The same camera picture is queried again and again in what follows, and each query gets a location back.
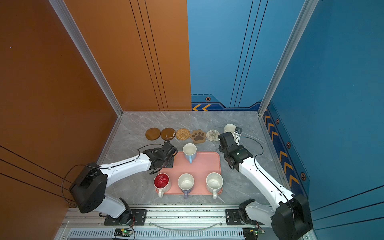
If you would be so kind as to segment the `light blue mug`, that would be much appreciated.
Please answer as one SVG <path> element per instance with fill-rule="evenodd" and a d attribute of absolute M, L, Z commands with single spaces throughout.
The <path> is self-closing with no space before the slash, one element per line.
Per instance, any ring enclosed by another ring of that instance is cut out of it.
<path fill-rule="evenodd" d="M 183 147 L 183 153 L 185 159 L 191 164 L 197 156 L 197 146 L 192 143 L 188 143 Z"/>

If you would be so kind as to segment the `woven rattan round coaster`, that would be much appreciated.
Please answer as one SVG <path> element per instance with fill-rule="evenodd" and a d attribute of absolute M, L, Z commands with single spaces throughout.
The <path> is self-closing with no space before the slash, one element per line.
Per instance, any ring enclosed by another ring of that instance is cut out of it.
<path fill-rule="evenodd" d="M 191 136 L 191 132 L 188 129 L 179 129 L 176 131 L 176 138 L 180 141 L 186 141 Z"/>

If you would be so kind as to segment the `multicolour woven round coaster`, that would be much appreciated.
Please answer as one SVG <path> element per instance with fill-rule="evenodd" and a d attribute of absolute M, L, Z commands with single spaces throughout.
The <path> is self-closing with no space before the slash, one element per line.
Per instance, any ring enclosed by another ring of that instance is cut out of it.
<path fill-rule="evenodd" d="M 219 135 L 220 135 L 220 132 L 217 131 L 217 130 L 209 130 L 207 133 L 206 133 L 206 137 L 209 141 L 211 142 L 217 142 L 219 141 Z"/>

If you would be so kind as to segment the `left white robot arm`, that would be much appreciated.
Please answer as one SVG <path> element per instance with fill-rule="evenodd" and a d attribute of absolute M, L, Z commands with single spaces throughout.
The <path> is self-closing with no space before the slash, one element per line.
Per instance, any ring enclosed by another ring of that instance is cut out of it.
<path fill-rule="evenodd" d="M 170 141 L 164 141 L 160 148 L 138 152 L 138 155 L 119 162 L 103 165 L 92 162 L 83 166 L 69 188 L 82 214 L 98 212 L 119 225 L 133 223 L 134 214 L 127 202 L 107 194 L 107 187 L 137 173 L 150 171 L 153 175 L 163 168 L 171 169 L 179 151 Z"/>

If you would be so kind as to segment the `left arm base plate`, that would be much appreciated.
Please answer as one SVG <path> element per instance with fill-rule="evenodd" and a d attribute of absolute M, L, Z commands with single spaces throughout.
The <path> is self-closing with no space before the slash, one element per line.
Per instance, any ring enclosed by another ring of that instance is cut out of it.
<path fill-rule="evenodd" d="M 119 220 L 113 219 L 111 216 L 107 216 L 104 221 L 105 226 L 144 226 L 146 217 L 146 209 L 133 209 L 129 221 L 125 224 L 119 222 Z"/>

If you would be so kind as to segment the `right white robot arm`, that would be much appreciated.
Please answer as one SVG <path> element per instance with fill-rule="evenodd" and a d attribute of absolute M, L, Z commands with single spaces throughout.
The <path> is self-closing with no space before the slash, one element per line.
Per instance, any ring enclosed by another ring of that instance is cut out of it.
<path fill-rule="evenodd" d="M 247 177 L 268 200 L 269 205 L 249 199 L 239 205 L 244 222 L 261 222 L 273 229 L 280 240 L 298 240 L 313 229 L 308 199 L 295 195 L 276 181 L 244 146 L 237 144 L 233 134 L 218 136 L 220 152 L 231 169 Z"/>

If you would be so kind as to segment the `cork paw print coaster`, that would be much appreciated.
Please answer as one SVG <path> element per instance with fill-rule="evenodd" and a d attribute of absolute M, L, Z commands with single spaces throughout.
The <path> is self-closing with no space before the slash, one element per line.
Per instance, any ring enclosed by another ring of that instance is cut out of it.
<path fill-rule="evenodd" d="M 194 144 L 201 144 L 206 141 L 206 132 L 202 130 L 194 130 L 191 133 L 190 138 L 192 139 Z"/>

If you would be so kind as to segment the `glossy round wooden coaster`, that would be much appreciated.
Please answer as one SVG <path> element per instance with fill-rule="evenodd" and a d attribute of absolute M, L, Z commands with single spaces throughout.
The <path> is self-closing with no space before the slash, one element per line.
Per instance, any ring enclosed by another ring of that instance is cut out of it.
<path fill-rule="evenodd" d="M 176 131 L 173 128 L 165 128 L 161 131 L 161 138 L 165 141 L 170 141 L 176 136 Z"/>

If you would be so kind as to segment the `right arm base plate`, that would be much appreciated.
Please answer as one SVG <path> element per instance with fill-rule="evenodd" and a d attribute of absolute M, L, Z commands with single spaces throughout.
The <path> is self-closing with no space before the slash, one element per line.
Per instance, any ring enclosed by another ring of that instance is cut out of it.
<path fill-rule="evenodd" d="M 226 209 L 225 214 L 226 214 L 226 223 L 228 226 L 257 225 L 256 221 L 253 221 L 248 217 L 245 210 Z"/>

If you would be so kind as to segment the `matte round wooden coaster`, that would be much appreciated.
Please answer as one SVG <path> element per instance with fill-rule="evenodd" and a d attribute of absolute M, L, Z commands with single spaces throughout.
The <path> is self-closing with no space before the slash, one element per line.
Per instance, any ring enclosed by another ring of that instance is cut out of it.
<path fill-rule="evenodd" d="M 150 128 L 146 131 L 145 136 L 150 141 L 157 140 L 161 136 L 161 130 L 158 128 Z"/>

